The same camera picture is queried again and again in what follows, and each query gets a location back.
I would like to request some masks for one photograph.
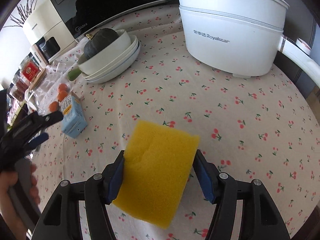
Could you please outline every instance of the yellow sponge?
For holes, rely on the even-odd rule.
[[[113,204],[166,229],[181,200],[198,143],[198,136],[139,121],[124,152],[123,182]]]

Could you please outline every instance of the jar lid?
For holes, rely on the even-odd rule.
[[[14,85],[14,86],[10,89],[9,95],[12,96],[12,93],[15,92],[17,89],[18,89],[17,86]]]
[[[36,90],[46,76],[47,76],[47,70],[44,68],[37,75],[36,79],[30,84],[29,90],[30,91]]]
[[[14,75],[13,79],[12,79],[12,84],[16,84],[19,80],[19,76],[18,75]]]
[[[19,69],[23,69],[28,61],[30,61],[30,57],[25,56],[25,58],[21,61],[20,65],[19,65]]]

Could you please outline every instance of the blue carton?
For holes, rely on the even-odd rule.
[[[62,132],[71,138],[76,138],[88,125],[84,119],[80,99],[71,92],[61,102]]]

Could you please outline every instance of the wooden lid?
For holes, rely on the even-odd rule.
[[[37,87],[40,85],[40,83],[43,81],[46,75],[47,75],[47,70],[44,68],[40,71],[40,73],[37,75],[35,80],[30,84],[29,91],[37,89]]]

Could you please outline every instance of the midea logo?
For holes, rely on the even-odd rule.
[[[76,27],[76,32],[79,32],[82,28],[86,27],[88,24],[82,24],[81,26]]]

